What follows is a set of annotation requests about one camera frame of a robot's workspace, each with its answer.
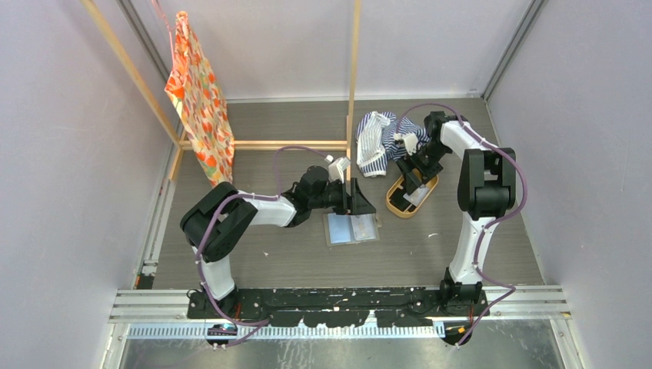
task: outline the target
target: metal floor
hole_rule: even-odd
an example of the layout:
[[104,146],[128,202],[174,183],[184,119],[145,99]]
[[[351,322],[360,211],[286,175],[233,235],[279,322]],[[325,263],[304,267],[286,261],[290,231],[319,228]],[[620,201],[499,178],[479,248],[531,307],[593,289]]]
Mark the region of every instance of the metal floor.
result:
[[[369,111],[393,111],[401,115],[421,102],[356,101],[354,129]],[[481,99],[441,102],[457,108],[479,134],[495,142]],[[419,108],[408,117],[421,124],[429,111],[427,107]],[[229,120],[238,140],[344,140],[346,114],[346,101],[229,105]],[[355,156],[355,145],[352,151]],[[338,157],[344,153],[331,154]],[[256,194],[274,194],[273,155],[273,151],[236,151],[235,187]],[[311,218],[296,228],[254,226],[247,230],[231,254],[236,284],[248,288],[438,285],[454,256],[462,217],[456,199],[461,161],[447,155],[441,163],[444,170],[431,196],[413,218],[400,219],[384,204],[387,190],[400,175],[396,165],[390,163],[386,177],[364,178],[353,157],[352,175],[358,178],[362,192],[378,210],[382,223],[380,240],[327,247],[322,216],[325,211],[313,211]],[[284,189],[298,181],[308,166],[323,164],[321,157],[309,152],[284,152],[279,158]],[[192,250],[179,221],[210,189],[196,158],[187,153],[176,184],[154,288],[198,286]],[[485,269],[498,280],[542,284],[521,216],[498,226]]]
[[459,351],[438,338],[251,340],[216,352],[206,341],[128,340],[121,368],[162,367],[550,369],[564,363],[549,321],[483,321]]

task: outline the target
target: blue striped cloth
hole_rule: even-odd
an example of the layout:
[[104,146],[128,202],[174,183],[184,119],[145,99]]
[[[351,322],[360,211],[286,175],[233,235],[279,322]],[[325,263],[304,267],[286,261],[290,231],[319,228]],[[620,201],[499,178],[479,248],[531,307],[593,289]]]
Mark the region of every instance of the blue striped cloth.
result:
[[[376,161],[360,167],[360,171],[365,177],[387,174],[388,159],[396,161],[400,158],[403,158],[407,154],[407,151],[404,147],[394,143],[394,133],[396,133],[396,114],[392,113],[391,111],[383,111],[381,115],[389,118],[391,121],[389,126],[383,129],[381,143],[385,148],[385,154]],[[360,123],[358,123],[358,129],[355,134],[356,141],[359,139],[360,133],[362,133],[364,129],[364,125],[367,124],[370,118],[371,113],[367,113],[364,115],[364,117],[362,117]],[[422,145],[425,145],[430,141],[426,129],[419,127],[407,117],[403,117],[401,120],[400,131],[398,133],[402,135],[414,133],[419,139],[417,148],[420,148]]]

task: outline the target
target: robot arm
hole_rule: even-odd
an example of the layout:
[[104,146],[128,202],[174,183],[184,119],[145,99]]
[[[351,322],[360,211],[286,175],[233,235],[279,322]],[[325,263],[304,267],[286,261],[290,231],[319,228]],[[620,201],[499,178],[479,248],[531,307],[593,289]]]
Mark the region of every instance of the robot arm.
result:
[[[463,124],[473,131],[464,118]],[[457,117],[434,111],[425,118],[424,125],[431,141],[419,149],[406,147],[412,154],[399,160],[398,166],[409,194],[443,169],[439,161],[445,154],[455,153],[462,160],[457,186],[457,202],[464,212],[462,229],[457,251],[445,272],[440,291],[444,301],[476,304],[482,290],[482,278],[473,266],[477,241],[484,231],[477,258],[477,266],[482,269],[497,224],[484,230],[485,226],[514,206],[516,173],[499,154],[485,148],[466,132]],[[501,150],[515,158],[511,148]],[[421,179],[414,175],[414,169],[419,171]]]
[[[248,196],[236,198],[222,210],[223,218],[216,222],[202,253],[201,268],[211,293],[221,300],[235,289],[231,277],[229,254],[250,225],[272,224],[295,227],[310,217],[313,209],[332,208],[336,214],[363,215],[376,212],[364,197],[356,178],[351,179],[351,194],[342,181],[348,159],[340,158],[329,169],[308,168],[292,188],[275,201],[263,201]],[[238,191],[232,184],[222,182],[202,198],[181,220],[181,229],[195,253],[218,206]]]

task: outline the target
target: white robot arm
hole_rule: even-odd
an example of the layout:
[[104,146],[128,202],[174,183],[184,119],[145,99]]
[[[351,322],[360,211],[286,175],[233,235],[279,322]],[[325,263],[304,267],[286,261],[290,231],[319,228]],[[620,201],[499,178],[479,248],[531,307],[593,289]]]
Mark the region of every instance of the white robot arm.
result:
[[[457,117],[446,116],[442,111],[431,112],[424,120],[430,142],[420,148],[408,148],[409,140],[405,141],[406,151],[410,154],[399,159],[397,165],[404,176],[405,191],[411,194],[443,169],[439,161],[445,154],[455,153],[462,160],[457,186],[457,202],[464,212],[462,229],[457,251],[440,284],[440,291],[444,300],[464,304],[469,301],[477,303],[480,296],[482,277],[476,268],[482,269],[491,236],[497,227],[497,224],[487,225],[514,206],[516,173],[507,160],[478,142],[474,136],[481,136],[463,117],[462,120],[460,123]],[[515,158],[514,150],[501,150]],[[482,232],[482,242],[476,248]]]

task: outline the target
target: white cloth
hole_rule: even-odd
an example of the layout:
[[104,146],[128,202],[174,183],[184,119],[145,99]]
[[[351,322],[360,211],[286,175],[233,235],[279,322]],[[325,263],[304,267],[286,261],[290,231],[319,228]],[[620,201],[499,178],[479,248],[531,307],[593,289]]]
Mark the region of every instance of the white cloth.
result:
[[[384,157],[383,128],[387,127],[391,121],[388,117],[373,111],[368,119],[363,119],[361,123],[362,130],[358,132],[358,159],[356,160],[360,169]],[[362,173],[365,177],[385,175],[384,171],[362,171]]]

